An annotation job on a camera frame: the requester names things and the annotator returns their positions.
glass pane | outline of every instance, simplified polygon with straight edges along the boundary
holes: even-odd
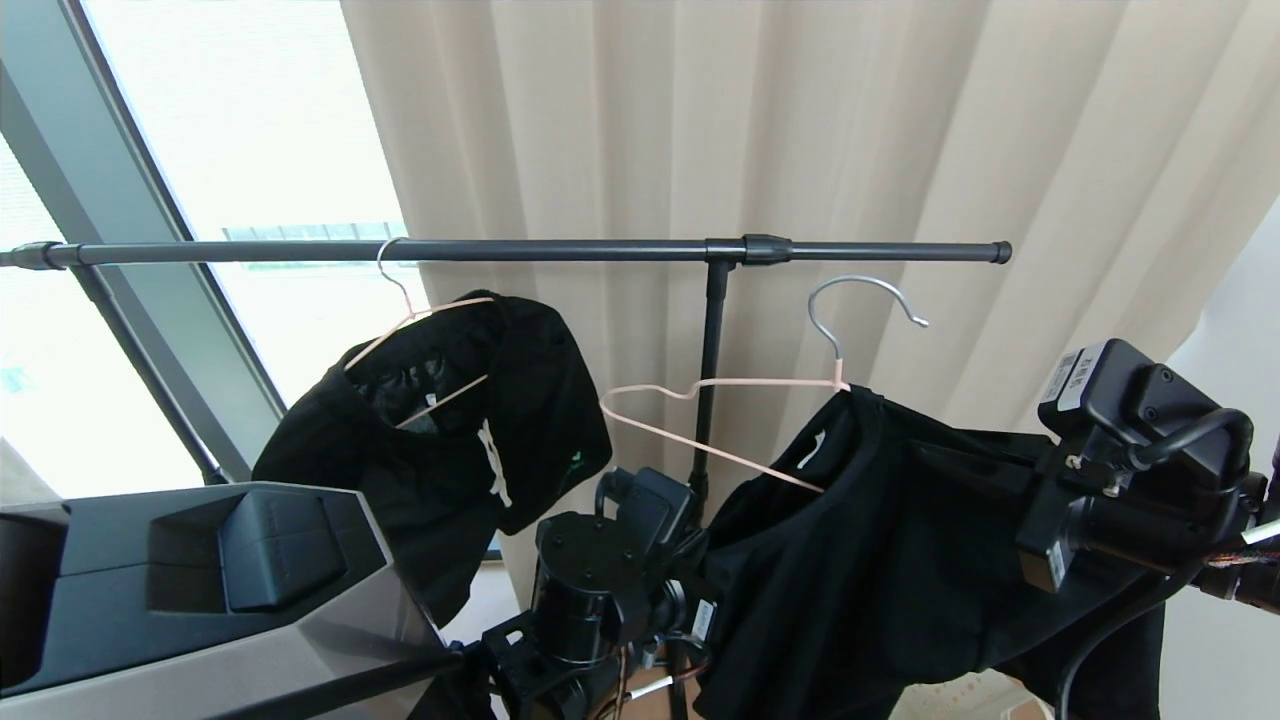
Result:
[[[61,240],[0,141],[0,247]],[[0,269],[0,505],[201,484],[72,274]]]
[[[385,240],[403,224],[337,1],[84,6],[197,238],[355,240],[358,225]],[[372,263],[214,269],[285,402],[406,311]],[[415,266],[388,272],[426,305]]]

pink hanger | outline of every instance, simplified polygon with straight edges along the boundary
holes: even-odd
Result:
[[[383,268],[383,252],[385,252],[387,249],[390,247],[393,243],[399,242],[402,240],[404,240],[404,238],[403,237],[394,237],[394,238],[388,240],[387,242],[384,242],[383,246],[378,249],[378,272],[384,278],[387,278],[388,282],[394,283],[396,287],[399,288],[401,295],[404,296],[404,307],[408,309],[408,314],[404,315],[403,318],[401,318],[401,320],[398,323],[396,323],[394,325],[392,325],[392,328],[389,331],[387,331],[385,333],[383,333],[381,337],[379,337],[378,340],[375,340],[375,341],[370,342],[369,345],[366,345],[364,350],[361,350],[360,352],[357,352],[355,357],[352,357],[349,361],[347,361],[347,364],[343,365],[343,368],[342,368],[344,372],[351,372],[351,369],[355,368],[357,363],[360,363],[361,360],[364,360],[365,357],[367,357],[370,352],[378,350],[378,347],[380,345],[383,345],[384,342],[387,342],[387,338],[392,337],[396,333],[396,331],[403,328],[410,320],[412,320],[415,318],[420,318],[420,316],[424,316],[424,315],[431,315],[434,313],[439,313],[440,310],[451,310],[453,307],[465,307],[467,305],[479,305],[481,302],[493,302],[492,297],[472,297],[471,300],[458,300],[457,302],[445,302],[444,305],[436,305],[435,307],[428,307],[426,310],[413,310],[413,301],[408,296],[408,288],[406,288],[403,284],[401,284],[401,282],[397,281],[396,278],[388,275],[387,270]],[[407,420],[402,420],[401,423],[398,423],[396,425],[396,429],[404,429],[404,428],[407,428],[411,423],[413,423],[419,418],[425,418],[426,415],[429,415],[431,411],[439,409],[445,402],[448,402],[448,401],[453,400],[454,397],[462,395],[463,392],[466,392],[466,391],[476,387],[477,384],[483,383],[488,378],[489,378],[488,374],[480,375],[479,378],[471,380],[470,383],[467,383],[467,384],[460,387],[458,389],[451,392],[449,395],[444,396],[444,398],[440,400],[439,402],[436,402],[435,405],[431,405],[430,407],[416,413],[413,416],[408,418]]]
[[[813,323],[813,325],[815,328],[818,328],[818,332],[820,332],[823,334],[823,337],[826,337],[828,341],[831,341],[831,345],[832,345],[832,347],[836,351],[836,366],[835,366],[835,375],[833,375],[832,379],[827,379],[827,380],[806,380],[806,379],[794,379],[794,378],[710,378],[710,379],[698,380],[696,383],[694,383],[689,388],[689,392],[684,392],[684,393],[676,392],[673,389],[668,389],[668,388],[662,387],[662,386],[655,386],[655,384],[623,386],[623,387],[616,387],[613,389],[609,389],[608,392],[605,392],[604,395],[600,396],[600,410],[605,415],[608,415],[609,418],[613,418],[614,420],[618,420],[620,423],[626,423],[626,424],[628,424],[628,425],[631,425],[634,428],[640,428],[641,430],[646,430],[646,432],[654,433],[654,434],[664,437],[667,439],[676,441],[678,443],[687,445],[690,447],[696,447],[698,450],[709,452],[712,455],[716,455],[718,457],[723,457],[726,460],[731,460],[731,461],[737,462],[739,465],[742,465],[745,468],[750,468],[750,469],[755,470],[756,473],[771,475],[771,477],[777,478],[780,480],[788,482],[788,483],[795,484],[795,486],[800,486],[800,487],[803,487],[805,489],[809,489],[809,491],[813,491],[813,492],[817,492],[817,493],[823,492],[823,489],[820,487],[818,487],[818,486],[815,486],[813,483],[806,483],[806,482],[804,482],[804,480],[801,480],[799,478],[794,478],[794,477],[791,477],[791,475],[788,475],[786,473],[781,473],[778,470],[774,470],[773,468],[768,468],[765,465],[760,465],[759,462],[753,462],[751,460],[748,460],[745,457],[740,457],[737,455],[733,455],[732,452],[726,452],[723,450],[718,450],[718,448],[712,447],[709,445],[703,445],[703,443],[700,443],[698,441],[689,439],[689,438],[686,438],[684,436],[678,436],[678,434],[672,433],[669,430],[664,430],[662,428],[655,428],[655,427],[653,427],[653,425],[650,425],[648,423],[641,423],[640,420],[635,420],[635,419],[627,418],[625,415],[621,415],[621,414],[618,414],[617,411],[614,411],[613,409],[609,407],[608,400],[611,397],[616,397],[618,395],[625,395],[625,393],[630,393],[630,392],[660,392],[662,395],[666,395],[667,397],[671,397],[671,398],[675,398],[675,400],[692,400],[694,396],[698,395],[698,391],[700,388],[710,387],[710,386],[739,386],[739,387],[744,387],[744,386],[751,386],[751,387],[829,387],[829,388],[832,388],[833,392],[840,392],[840,391],[847,391],[847,389],[850,389],[849,388],[849,383],[846,383],[844,380],[845,355],[844,355],[844,350],[840,346],[840,341],[836,338],[835,333],[832,333],[829,329],[827,329],[826,325],[823,325],[822,323],[818,322],[818,314],[817,314],[817,310],[815,310],[815,301],[818,300],[818,293],[820,293],[823,290],[826,290],[826,288],[828,288],[828,287],[831,287],[833,284],[842,283],[842,282],[864,282],[864,283],[870,283],[870,284],[874,284],[877,287],[887,290],[897,300],[897,304],[902,306],[902,311],[906,313],[906,316],[910,318],[910,320],[913,323],[915,323],[915,324],[918,324],[918,325],[920,325],[923,328],[929,327],[929,322],[928,320],[925,320],[924,318],[920,318],[919,315],[916,315],[915,313],[911,311],[911,305],[910,305],[910,302],[908,302],[906,296],[902,295],[902,291],[900,291],[892,283],[888,283],[888,282],[884,282],[884,281],[882,281],[879,278],[873,278],[873,277],[869,277],[869,275],[852,275],[852,274],[838,275],[838,277],[835,277],[835,278],[832,278],[832,279],[829,279],[827,282],[823,282],[818,287],[813,288],[813,291],[809,293],[809,320]]]

black clothing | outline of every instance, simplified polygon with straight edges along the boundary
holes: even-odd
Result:
[[[406,325],[344,372],[367,343],[348,350],[289,409],[253,466],[255,480],[364,492],[401,577],[439,625],[466,603],[494,528],[509,534],[529,525],[613,454],[595,386],[559,314],[485,291],[466,297],[480,296],[494,301]],[[509,507],[493,492],[476,434],[485,421]]]
[[[882,720],[909,684],[988,667],[1052,702],[1066,656],[1142,570],[1082,553],[1060,593],[1027,584],[1016,511],[918,456],[931,443],[995,457],[993,437],[865,388],[828,401],[773,465],[826,492],[762,475],[708,529],[704,569],[724,594],[694,707],[710,720]],[[1148,614],[1100,647],[1073,710],[1158,717],[1161,626]]]

black t-shirt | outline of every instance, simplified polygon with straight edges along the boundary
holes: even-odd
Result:
[[[352,347],[284,415],[255,480],[364,492],[397,569],[448,623],[495,528],[515,533],[598,473],[613,454],[598,393],[556,310],[476,291],[480,302],[392,334],[349,372]],[[396,424],[488,374],[404,429]],[[477,436],[488,423],[511,506]]]
[[[694,707],[710,720],[882,720],[906,685],[988,667],[1052,702],[1069,652],[1142,571],[1082,553],[1057,594],[1027,584],[1016,510],[915,452],[997,457],[992,437],[865,388],[827,402],[773,465],[826,492],[760,477],[709,527],[704,570],[723,597]],[[1158,717],[1161,628],[1148,614],[1091,655],[1073,714]]]

silver metal hook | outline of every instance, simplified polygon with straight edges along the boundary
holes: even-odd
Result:
[[[397,243],[397,242],[399,242],[402,240],[408,240],[408,238],[406,238],[406,237],[393,237],[393,238],[388,240],[387,242],[384,242],[383,246],[378,249],[378,272],[384,278],[387,278],[387,282],[396,283],[396,287],[401,288],[401,295],[404,296],[404,307],[408,309],[410,314],[413,314],[413,301],[410,300],[410,297],[408,297],[408,288],[404,287],[404,284],[402,282],[399,282],[398,279],[388,275],[387,270],[383,268],[383,252],[387,252],[388,247],[390,247],[392,245],[394,245],[394,243]]]
[[[886,291],[890,292],[890,295],[892,295],[897,300],[897,304],[902,306],[902,311],[906,313],[906,316],[910,318],[913,323],[920,325],[922,328],[929,327],[928,320],[911,311],[911,304],[908,302],[906,296],[902,295],[902,291],[897,290],[897,286],[895,286],[893,283],[882,281],[879,278],[873,278],[870,275],[837,275],[819,284],[818,287],[813,288],[813,291],[809,293],[809,322],[813,323],[813,327],[818,328],[818,332],[820,332],[823,337],[831,341],[831,346],[836,348],[836,360],[844,360],[845,351],[844,348],[840,347],[840,340],[836,338],[836,334],[832,333],[829,329],[827,329],[827,325],[818,322],[818,311],[815,309],[815,304],[818,301],[818,293],[820,293],[822,291],[827,290],[833,284],[844,282],[870,283],[884,288]]]

